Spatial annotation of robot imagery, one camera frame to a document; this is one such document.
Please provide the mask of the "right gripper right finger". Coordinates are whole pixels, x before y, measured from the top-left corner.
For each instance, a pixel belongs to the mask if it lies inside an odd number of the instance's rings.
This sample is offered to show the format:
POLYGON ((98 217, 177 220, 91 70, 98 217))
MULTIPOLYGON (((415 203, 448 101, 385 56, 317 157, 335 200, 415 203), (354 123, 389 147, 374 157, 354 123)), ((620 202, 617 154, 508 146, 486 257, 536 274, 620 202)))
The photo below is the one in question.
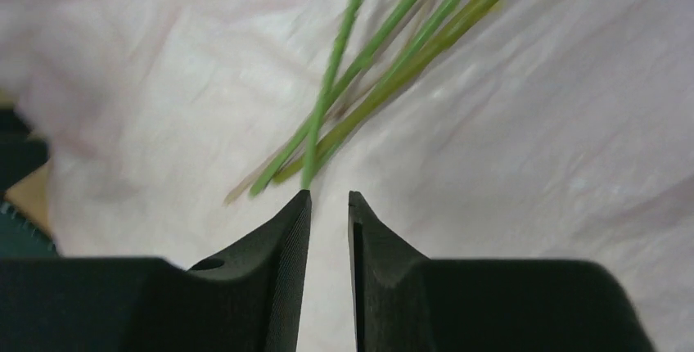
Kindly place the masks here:
POLYGON ((573 259, 432 259, 349 194, 359 351, 652 351, 616 278, 573 259))

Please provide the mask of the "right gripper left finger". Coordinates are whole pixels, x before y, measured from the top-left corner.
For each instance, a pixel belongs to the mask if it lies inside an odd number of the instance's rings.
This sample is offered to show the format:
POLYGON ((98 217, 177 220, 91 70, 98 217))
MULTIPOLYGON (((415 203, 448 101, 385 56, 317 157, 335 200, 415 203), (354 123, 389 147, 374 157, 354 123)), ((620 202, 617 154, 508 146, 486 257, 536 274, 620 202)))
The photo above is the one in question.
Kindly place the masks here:
POLYGON ((155 257, 5 259, 4 351, 293 351, 311 224, 298 192, 189 269, 155 257))

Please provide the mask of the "yellow fake flower stem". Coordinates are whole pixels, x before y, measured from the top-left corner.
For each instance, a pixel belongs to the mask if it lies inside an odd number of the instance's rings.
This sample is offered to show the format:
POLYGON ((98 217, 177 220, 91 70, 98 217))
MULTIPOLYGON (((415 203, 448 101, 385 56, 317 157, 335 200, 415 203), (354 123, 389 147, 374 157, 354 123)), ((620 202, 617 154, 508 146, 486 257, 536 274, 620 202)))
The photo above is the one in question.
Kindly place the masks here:
POLYGON ((367 117, 402 86, 418 76, 434 59, 449 50, 500 0, 470 0, 464 7, 458 6, 461 0, 443 0, 412 40, 405 44, 390 67, 367 90, 363 101, 321 137, 319 134, 327 119, 328 109, 350 86, 357 74, 372 66, 376 51, 416 1, 401 0, 343 76, 330 87, 322 88, 307 121, 263 170, 251 188, 252 192, 260 191, 272 181, 283 182, 297 172, 302 173, 302 188, 308 188, 315 174, 367 117))

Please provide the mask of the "pink fake flower stem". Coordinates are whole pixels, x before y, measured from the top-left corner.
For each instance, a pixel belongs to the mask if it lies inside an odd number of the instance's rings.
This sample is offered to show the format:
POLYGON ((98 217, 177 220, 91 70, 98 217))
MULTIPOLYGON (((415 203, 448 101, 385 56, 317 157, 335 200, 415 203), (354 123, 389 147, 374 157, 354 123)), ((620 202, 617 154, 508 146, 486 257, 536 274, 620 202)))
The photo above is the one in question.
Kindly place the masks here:
POLYGON ((301 171, 300 188, 309 190, 314 176, 315 165, 317 162, 318 136, 322 127, 322 122, 327 113, 328 101, 336 80, 336 75, 345 53, 346 45, 354 26, 363 0, 349 0, 344 15, 340 23, 337 35, 332 44, 331 55, 327 62, 327 68, 322 77, 322 85, 316 98, 313 111, 307 122, 307 135, 303 157, 303 167, 301 171))

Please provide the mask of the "pink wrapping paper sheet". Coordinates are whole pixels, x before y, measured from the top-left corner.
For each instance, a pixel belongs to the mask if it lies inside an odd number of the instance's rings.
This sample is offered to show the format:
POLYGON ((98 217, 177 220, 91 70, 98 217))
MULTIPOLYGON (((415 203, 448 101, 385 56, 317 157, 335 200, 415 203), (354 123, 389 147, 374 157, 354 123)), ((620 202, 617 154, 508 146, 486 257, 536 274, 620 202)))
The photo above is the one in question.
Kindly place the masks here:
MULTIPOLYGON (((313 107, 348 0, 1 0, 1 88, 52 144, 64 255, 182 267, 274 216, 225 196, 313 107)), ((347 199, 422 252, 597 261, 693 348, 693 0, 502 0, 313 184, 298 348, 351 351, 347 199)))

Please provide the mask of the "white fake rose stem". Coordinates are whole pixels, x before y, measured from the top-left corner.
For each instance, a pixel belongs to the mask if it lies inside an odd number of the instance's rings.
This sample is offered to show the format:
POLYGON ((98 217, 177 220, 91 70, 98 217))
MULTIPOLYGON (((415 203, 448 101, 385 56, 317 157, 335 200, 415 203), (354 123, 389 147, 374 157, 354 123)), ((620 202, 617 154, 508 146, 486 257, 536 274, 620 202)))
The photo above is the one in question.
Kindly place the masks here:
POLYGON ((230 196, 234 196, 237 192, 243 192, 244 190, 247 190, 251 196, 256 196, 268 186, 271 178, 289 160, 306 136, 311 133, 317 134, 320 131, 322 120, 326 116, 328 108, 333 105, 335 100, 340 97, 358 74, 372 66, 374 56, 381 48, 383 42, 399 27, 400 22, 418 1, 399 0, 371 39, 346 68, 342 76, 337 78, 337 70, 342 62, 346 44, 349 41, 359 8, 363 3, 363 0, 349 0, 345 9, 344 19, 333 43, 327 69, 322 78, 321 90, 312 112, 284 145, 279 147, 263 165, 249 175, 243 184, 229 192, 230 196))

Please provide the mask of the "small bud leafy sprig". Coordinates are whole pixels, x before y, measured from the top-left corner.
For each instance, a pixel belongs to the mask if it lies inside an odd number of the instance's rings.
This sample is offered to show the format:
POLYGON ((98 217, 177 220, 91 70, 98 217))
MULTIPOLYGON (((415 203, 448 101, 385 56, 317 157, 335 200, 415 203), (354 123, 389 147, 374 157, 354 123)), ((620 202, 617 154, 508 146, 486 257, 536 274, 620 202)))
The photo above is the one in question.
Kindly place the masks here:
MULTIPOLYGON (((328 108, 325 114, 327 119, 336 119, 342 116, 347 109, 370 91, 369 88, 374 84, 373 82, 358 91, 351 88, 352 82, 370 70, 375 64, 375 59, 390 45, 391 39, 397 38, 399 33, 408 27, 410 32, 404 38, 405 42, 400 48, 399 54, 408 40, 417 32, 417 27, 430 14, 434 2, 435 0, 400 0, 398 2, 372 39, 334 83, 331 93, 327 97, 328 108)), ((306 117, 291 138, 231 189, 224 199, 226 205, 233 203, 247 190, 250 191, 251 195, 255 195, 267 186, 272 176, 291 159, 296 149, 301 146, 307 135, 309 117, 310 115, 306 117)))

